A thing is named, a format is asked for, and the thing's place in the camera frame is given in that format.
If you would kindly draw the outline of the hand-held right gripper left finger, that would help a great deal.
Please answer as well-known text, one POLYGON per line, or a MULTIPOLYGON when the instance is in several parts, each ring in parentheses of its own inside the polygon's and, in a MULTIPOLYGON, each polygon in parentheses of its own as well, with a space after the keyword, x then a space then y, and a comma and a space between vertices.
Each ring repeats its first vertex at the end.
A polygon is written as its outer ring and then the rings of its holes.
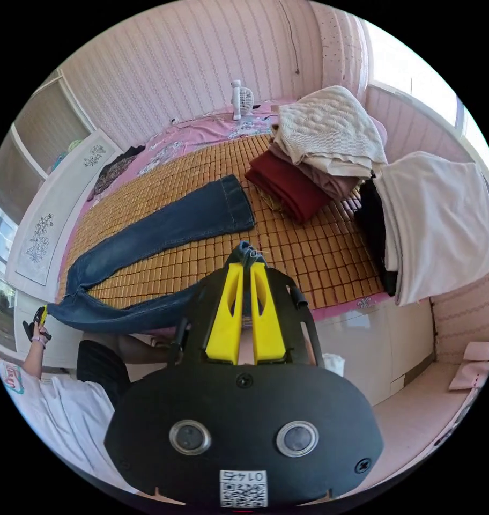
POLYGON ((243 311, 243 276, 241 264, 229 264, 205 347, 209 360, 232 365, 238 363, 243 311))

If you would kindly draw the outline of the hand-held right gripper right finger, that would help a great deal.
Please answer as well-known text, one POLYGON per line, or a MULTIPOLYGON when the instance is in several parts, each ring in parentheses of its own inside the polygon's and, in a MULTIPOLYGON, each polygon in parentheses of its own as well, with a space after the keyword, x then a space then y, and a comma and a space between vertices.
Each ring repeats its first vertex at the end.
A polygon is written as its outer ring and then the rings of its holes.
POLYGON ((255 364, 282 362, 286 347, 280 322, 263 263, 250 268, 251 319, 255 364))

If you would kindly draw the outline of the person's left hand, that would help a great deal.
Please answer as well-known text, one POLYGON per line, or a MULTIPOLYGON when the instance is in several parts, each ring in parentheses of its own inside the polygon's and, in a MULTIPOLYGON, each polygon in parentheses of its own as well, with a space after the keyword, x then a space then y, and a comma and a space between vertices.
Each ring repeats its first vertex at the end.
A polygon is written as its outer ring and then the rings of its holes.
POLYGON ((46 332, 44 326, 38 324, 37 322, 33 322, 33 335, 31 339, 32 343, 38 343, 45 349, 49 340, 49 334, 46 332))

